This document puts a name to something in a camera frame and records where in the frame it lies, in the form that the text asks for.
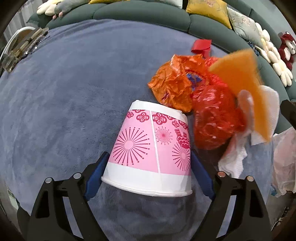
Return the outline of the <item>pink patterned paper cup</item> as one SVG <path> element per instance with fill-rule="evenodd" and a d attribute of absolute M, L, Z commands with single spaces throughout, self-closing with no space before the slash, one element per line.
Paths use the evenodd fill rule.
<path fill-rule="evenodd" d="M 191 195 L 191 145 L 186 115 L 161 104 L 134 101 L 101 180 L 141 195 Z"/>

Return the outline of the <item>white paper towel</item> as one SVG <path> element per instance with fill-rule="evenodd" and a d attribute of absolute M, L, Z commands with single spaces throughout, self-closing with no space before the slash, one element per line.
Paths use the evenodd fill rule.
<path fill-rule="evenodd" d="M 278 93 L 272 88 L 261 85 L 260 91 L 267 100 L 267 133 L 271 138 L 278 123 L 280 111 L 280 98 Z M 246 118 L 246 129 L 243 132 L 234 134 L 230 143 L 218 162 L 218 169 L 224 171 L 233 178 L 239 178 L 243 172 L 243 159 L 248 156 L 245 145 L 247 140 L 251 140 L 251 145 L 265 143 L 263 136 L 255 130 L 254 100 L 251 93 L 242 90 L 238 94 L 238 106 L 243 111 Z"/>

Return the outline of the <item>red monkey plush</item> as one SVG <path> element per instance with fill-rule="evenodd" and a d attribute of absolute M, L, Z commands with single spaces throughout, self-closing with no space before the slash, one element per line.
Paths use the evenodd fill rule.
<path fill-rule="evenodd" d="M 287 68 L 292 71 L 295 57 L 295 39 L 289 32 L 282 34 L 280 39 L 282 42 L 280 48 L 278 49 L 280 58 L 284 61 Z"/>

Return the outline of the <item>red crinkled plastic bag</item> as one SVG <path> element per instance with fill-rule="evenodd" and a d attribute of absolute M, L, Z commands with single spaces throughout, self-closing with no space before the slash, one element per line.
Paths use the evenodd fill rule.
<path fill-rule="evenodd" d="M 200 77 L 192 93 L 194 142 L 198 149 L 213 150 L 246 129 L 237 98 L 217 75 Z"/>

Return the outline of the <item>white flower pillow right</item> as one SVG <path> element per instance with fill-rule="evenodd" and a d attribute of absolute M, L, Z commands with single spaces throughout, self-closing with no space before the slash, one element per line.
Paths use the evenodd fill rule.
<path fill-rule="evenodd" d="M 263 57 L 272 66 L 277 76 L 280 77 L 283 86 L 292 86 L 292 72 L 287 68 L 287 65 L 280 58 L 280 54 L 276 47 L 265 46 L 263 49 Z"/>

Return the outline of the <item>white flower pillow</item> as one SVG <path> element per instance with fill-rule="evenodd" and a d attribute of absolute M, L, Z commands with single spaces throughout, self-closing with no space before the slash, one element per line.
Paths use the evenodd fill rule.
<path fill-rule="evenodd" d="M 263 57 L 272 66 L 277 76 L 280 77 L 283 86 L 292 86 L 292 72 L 287 68 L 287 65 L 280 58 L 280 54 L 276 47 L 265 46 L 263 49 Z"/>
<path fill-rule="evenodd" d="M 62 1 L 60 0 L 48 0 L 45 3 L 41 4 L 37 8 L 37 15 L 42 15 L 45 14 L 46 16 L 53 16 L 54 14 L 54 9 L 58 3 Z"/>
<path fill-rule="evenodd" d="M 256 25 L 256 27 L 257 27 L 257 29 L 259 31 L 263 48 L 264 49 L 268 48 L 268 42 L 270 41 L 269 33 L 267 32 L 266 29 L 263 29 L 259 23 L 256 22 L 255 25 Z"/>

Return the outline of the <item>blue knitted item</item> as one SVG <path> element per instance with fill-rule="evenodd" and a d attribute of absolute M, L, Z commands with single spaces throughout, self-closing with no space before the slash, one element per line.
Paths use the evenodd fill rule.
<path fill-rule="evenodd" d="M 250 40 L 246 40 L 247 44 L 250 45 L 250 47 L 255 51 L 255 45 L 253 44 L 253 42 L 251 42 Z"/>

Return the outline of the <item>right grey embroidered cushion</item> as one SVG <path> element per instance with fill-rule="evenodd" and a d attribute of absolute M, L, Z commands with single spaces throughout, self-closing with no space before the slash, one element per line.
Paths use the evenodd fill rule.
<path fill-rule="evenodd" d="M 259 48 L 264 48 L 260 32 L 253 19 L 229 7 L 227 7 L 227 14 L 236 34 Z"/>

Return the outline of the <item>grey embroidered cushion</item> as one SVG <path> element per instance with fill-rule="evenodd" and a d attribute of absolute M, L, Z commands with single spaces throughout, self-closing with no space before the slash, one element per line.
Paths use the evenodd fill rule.
<path fill-rule="evenodd" d="M 183 0 L 158 0 L 160 3 L 169 4 L 171 6 L 175 6 L 177 8 L 183 8 Z"/>
<path fill-rule="evenodd" d="M 253 19 L 229 7 L 227 7 L 227 14 L 236 34 L 259 48 L 264 48 L 260 32 Z"/>

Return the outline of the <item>dark green sectional sofa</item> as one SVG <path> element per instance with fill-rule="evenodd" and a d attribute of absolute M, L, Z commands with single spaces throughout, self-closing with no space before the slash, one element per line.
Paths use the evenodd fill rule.
<path fill-rule="evenodd" d="M 271 26 L 254 9 L 243 1 L 225 1 L 236 11 L 250 17 L 267 30 L 271 42 L 280 47 L 281 40 Z M 76 7 L 64 17 L 52 20 L 45 14 L 30 16 L 27 23 L 50 29 L 84 20 L 128 20 L 144 22 L 172 28 L 201 39 L 211 39 L 212 44 L 226 53 L 250 48 L 250 45 L 222 23 L 206 16 L 189 14 L 184 9 L 154 1 L 118 1 L 115 3 L 84 4 Z M 263 83 L 278 92 L 280 103 L 295 100 L 295 81 L 292 86 L 284 87 L 272 66 L 261 56 L 257 57 L 258 69 Z"/>

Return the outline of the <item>yellow cushion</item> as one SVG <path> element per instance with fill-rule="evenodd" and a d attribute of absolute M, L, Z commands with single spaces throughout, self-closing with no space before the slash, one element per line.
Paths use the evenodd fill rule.
<path fill-rule="evenodd" d="M 130 1 L 130 0 L 90 0 L 89 4 L 110 4 L 110 3 L 116 3 L 119 1 Z"/>
<path fill-rule="evenodd" d="M 232 29 L 228 13 L 227 3 L 221 0 L 189 0 L 186 12 L 206 16 L 218 21 L 229 29 Z"/>

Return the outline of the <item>left grey embroidered cushion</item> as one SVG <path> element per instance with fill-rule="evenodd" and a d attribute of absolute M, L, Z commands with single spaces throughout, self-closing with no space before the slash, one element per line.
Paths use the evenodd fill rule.
<path fill-rule="evenodd" d="M 183 0 L 158 0 L 160 3 L 169 4 L 171 6 L 175 6 L 177 8 L 183 8 Z"/>

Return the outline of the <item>white round chair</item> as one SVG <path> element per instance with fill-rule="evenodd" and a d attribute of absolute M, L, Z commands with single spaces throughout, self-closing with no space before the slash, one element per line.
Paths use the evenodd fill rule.
<path fill-rule="evenodd" d="M 4 50 L 1 54 L 1 62 L 4 60 L 5 56 L 7 56 L 9 50 L 12 49 L 12 47 L 16 44 L 18 39 L 20 38 L 21 40 L 30 32 L 35 30 L 36 28 L 34 27 L 22 27 L 21 29 L 17 30 L 13 36 L 10 38 L 6 46 L 4 47 Z"/>

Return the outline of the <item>white flower pillow left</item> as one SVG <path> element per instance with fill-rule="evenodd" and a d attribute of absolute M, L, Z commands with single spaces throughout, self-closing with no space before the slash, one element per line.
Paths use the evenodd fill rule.
<path fill-rule="evenodd" d="M 62 1 L 60 0 L 48 0 L 45 3 L 41 4 L 37 8 L 37 15 L 42 15 L 45 14 L 46 16 L 53 16 L 54 14 L 54 9 L 58 3 Z"/>

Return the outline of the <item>left yellow cushion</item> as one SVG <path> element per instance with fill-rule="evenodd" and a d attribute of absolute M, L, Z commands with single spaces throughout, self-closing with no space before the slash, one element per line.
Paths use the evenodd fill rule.
<path fill-rule="evenodd" d="M 110 4 L 110 3 L 116 3 L 119 1 L 130 1 L 130 0 L 90 0 L 89 4 Z"/>

